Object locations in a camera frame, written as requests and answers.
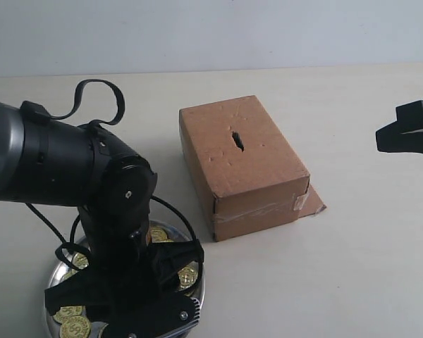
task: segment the white table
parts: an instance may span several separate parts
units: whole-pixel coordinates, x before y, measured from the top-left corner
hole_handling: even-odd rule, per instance
[[[423,156],[380,154],[374,138],[397,105],[423,97],[423,64],[99,77],[127,100],[123,122],[110,129],[149,160],[157,194],[204,242],[206,299],[191,337],[423,337]],[[83,78],[3,78],[0,101],[28,99],[61,115]],[[87,87],[70,122],[111,117],[107,90]],[[329,208],[213,243],[183,161],[178,109],[248,94],[265,105]],[[75,210],[42,210],[68,234]],[[156,205],[152,217],[179,224]],[[43,338],[43,289],[58,244],[26,207],[0,202],[0,337]]]

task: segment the silver tray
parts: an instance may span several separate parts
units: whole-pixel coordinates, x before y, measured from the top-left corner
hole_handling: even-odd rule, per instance
[[[177,228],[175,228],[175,227],[173,227],[169,224],[163,223],[163,222],[158,221],[158,220],[150,220],[150,225],[161,227],[164,231],[166,231],[166,233],[168,234],[168,237],[175,242],[185,242],[185,241],[190,240],[189,236],[186,236],[180,230],[178,230]],[[87,241],[86,241],[85,237],[81,238],[77,243],[80,244],[80,245],[87,246]],[[66,256],[69,260],[72,259],[72,255],[67,254]],[[58,261],[55,268],[54,268],[53,273],[50,276],[47,288],[53,287],[53,286],[59,284],[59,282],[61,281],[61,278],[68,272],[68,270],[69,270],[69,267],[66,264]],[[204,295],[205,295],[205,283],[204,283],[204,276],[202,276],[202,281],[200,282],[199,287],[197,288],[195,293],[191,295],[191,297],[198,299],[199,302],[200,302],[200,307],[202,307],[202,302],[204,301]],[[59,328],[60,328],[61,325],[58,324],[49,315],[49,313],[47,312],[47,310],[45,308],[45,303],[42,304],[42,311],[43,311],[43,322],[44,322],[44,326],[46,328],[47,336],[49,338],[59,338]],[[105,323],[102,323],[102,322],[91,323],[91,333],[89,335],[89,338],[97,338],[97,335],[99,334],[100,329],[104,325],[105,325]],[[179,334],[176,337],[177,338],[184,338],[188,335],[188,333],[189,332],[185,332],[185,333]]]

